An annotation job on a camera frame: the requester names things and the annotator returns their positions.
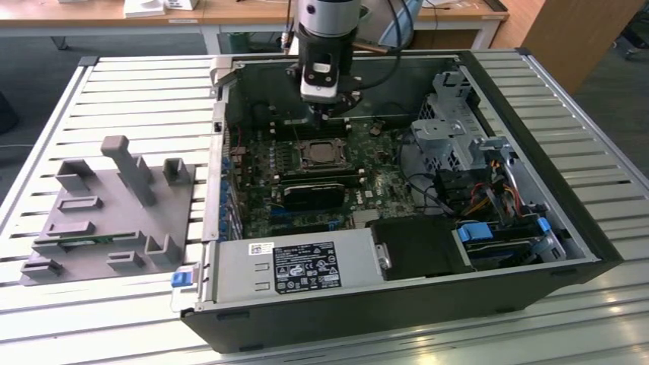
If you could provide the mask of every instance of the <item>green circuit board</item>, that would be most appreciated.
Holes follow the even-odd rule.
[[[300,233],[309,233],[311,229],[352,229],[356,211],[376,209],[380,217],[416,214],[412,195],[394,164],[400,131],[371,135],[371,120],[351,124],[348,136],[339,139],[345,143],[345,161],[363,167],[364,179],[359,187],[345,189],[343,205],[327,210],[288,212],[279,199],[283,188],[271,183],[276,173],[273,162],[280,163],[273,159],[273,151],[289,151],[284,171],[300,169],[299,142],[273,141],[268,135],[256,133],[255,139],[245,143],[245,154],[237,160],[244,238],[279,236],[296,227]]]

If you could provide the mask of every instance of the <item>power supply label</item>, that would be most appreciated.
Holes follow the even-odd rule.
[[[275,247],[275,291],[299,293],[341,286],[333,242]]]

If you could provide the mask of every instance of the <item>black wire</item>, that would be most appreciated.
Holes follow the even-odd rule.
[[[376,80],[375,82],[369,83],[369,84],[361,84],[361,86],[359,87],[359,90],[372,89],[373,87],[377,87],[379,85],[381,85],[387,80],[389,80],[389,78],[394,75],[394,72],[397,72],[398,65],[401,63],[401,50],[404,50],[404,48],[409,45],[409,41],[413,39],[413,35],[414,35],[413,15],[410,14],[409,8],[405,5],[405,0],[400,0],[400,1],[401,1],[401,5],[404,7],[405,14],[408,15],[408,21],[409,21],[409,24],[412,27],[409,40],[406,42],[404,42],[404,39],[401,36],[401,25],[398,24],[397,10],[394,10],[394,5],[392,5],[392,1],[387,0],[388,5],[389,5],[389,10],[392,12],[392,19],[394,20],[394,26],[397,27],[396,28],[396,31],[397,31],[397,47],[394,47],[393,49],[390,49],[388,51],[388,54],[396,55],[394,63],[392,64],[392,68],[388,71],[388,73],[384,75],[384,77],[380,78],[379,80]]]
[[[287,32],[291,31],[291,0],[288,0],[288,8],[287,8]]]
[[[424,190],[424,192],[428,194],[428,190],[430,190],[430,188],[434,188],[434,185],[430,185],[429,187],[426,187],[426,190]],[[428,197],[424,195],[424,207],[428,206]]]
[[[430,38],[430,49],[433,49],[433,45],[434,45],[434,35],[437,34],[437,29],[438,29],[438,18],[437,18],[437,10],[450,10],[450,8],[438,8],[437,6],[434,6],[434,4],[430,2],[430,0],[426,0],[426,3],[428,5],[432,6],[432,9],[433,9],[433,14],[434,14],[434,30],[433,30],[433,37]]]
[[[412,131],[409,129],[404,132],[404,135],[401,136],[401,144],[398,145],[398,150],[397,150],[398,172],[401,173],[401,176],[404,177],[405,181],[408,182],[410,187],[414,189],[414,191],[420,192],[424,195],[424,197],[428,197],[437,204],[437,206],[444,210],[444,213],[446,213],[454,217],[454,216],[457,216],[457,213],[448,207],[448,205],[445,205],[444,202],[441,200],[438,200],[438,198],[436,196],[428,194],[428,192],[425,192],[418,186],[416,186],[410,182],[410,179],[416,176],[425,176],[425,177],[430,178],[430,174],[429,173],[414,173],[410,176],[405,176],[404,167],[401,165],[401,152],[404,151],[405,135],[408,134],[408,132],[412,133]]]
[[[430,37],[430,49],[434,49],[434,36],[437,35],[437,28],[438,28],[438,18],[437,18],[437,7],[433,6],[433,14],[434,14],[434,30],[433,30],[433,36]]]

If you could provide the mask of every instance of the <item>floor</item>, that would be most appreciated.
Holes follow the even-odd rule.
[[[48,38],[0,39],[0,91],[21,118],[21,123],[0,135],[0,145],[36,142],[81,56],[205,53],[203,38],[193,34],[71,37],[68,44],[67,51],[57,51]],[[649,159],[642,156],[649,145],[649,52],[626,61],[620,49],[612,49],[574,98],[649,175]],[[0,148],[0,202],[29,150]]]

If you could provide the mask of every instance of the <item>desk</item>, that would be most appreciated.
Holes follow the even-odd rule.
[[[422,9],[417,30],[477,30],[474,49],[488,48],[506,19],[482,0],[474,6],[434,11]],[[287,20],[287,5],[260,0],[201,0],[193,11],[167,10],[159,17],[124,19],[123,0],[88,0],[59,4],[57,0],[1,0],[0,37],[64,37],[117,34],[200,33],[209,54],[220,54],[219,34],[279,32]]]

